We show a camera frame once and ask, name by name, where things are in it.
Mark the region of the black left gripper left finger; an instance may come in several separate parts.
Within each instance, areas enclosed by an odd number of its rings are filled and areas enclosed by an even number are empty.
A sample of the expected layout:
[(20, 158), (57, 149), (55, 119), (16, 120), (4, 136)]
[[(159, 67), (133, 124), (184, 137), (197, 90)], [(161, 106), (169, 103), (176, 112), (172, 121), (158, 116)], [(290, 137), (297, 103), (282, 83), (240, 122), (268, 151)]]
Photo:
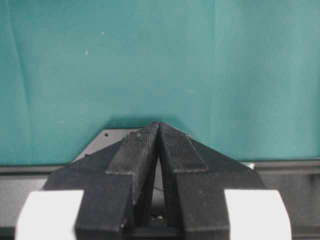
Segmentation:
[(83, 190), (75, 223), (79, 240), (117, 240), (124, 227), (150, 221), (158, 159), (157, 122), (53, 171), (46, 191)]

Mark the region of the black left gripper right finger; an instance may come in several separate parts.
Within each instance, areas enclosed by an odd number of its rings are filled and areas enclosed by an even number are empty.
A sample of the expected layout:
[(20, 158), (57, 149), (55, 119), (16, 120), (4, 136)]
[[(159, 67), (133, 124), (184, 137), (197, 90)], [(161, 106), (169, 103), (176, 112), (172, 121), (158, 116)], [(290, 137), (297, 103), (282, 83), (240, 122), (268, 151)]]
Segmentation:
[(259, 173), (166, 123), (158, 137), (167, 224), (185, 240), (230, 239), (224, 190), (264, 190)]

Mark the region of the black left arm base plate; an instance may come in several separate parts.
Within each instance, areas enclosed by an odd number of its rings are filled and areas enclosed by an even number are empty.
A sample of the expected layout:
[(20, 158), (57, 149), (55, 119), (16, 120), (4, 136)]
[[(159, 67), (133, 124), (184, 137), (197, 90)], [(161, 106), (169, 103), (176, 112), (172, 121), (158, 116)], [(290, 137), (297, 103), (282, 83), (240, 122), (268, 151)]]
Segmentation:
[(78, 161), (87, 155), (91, 155), (107, 146), (122, 140), (128, 134), (139, 130), (139, 128), (107, 128), (103, 129), (72, 161)]

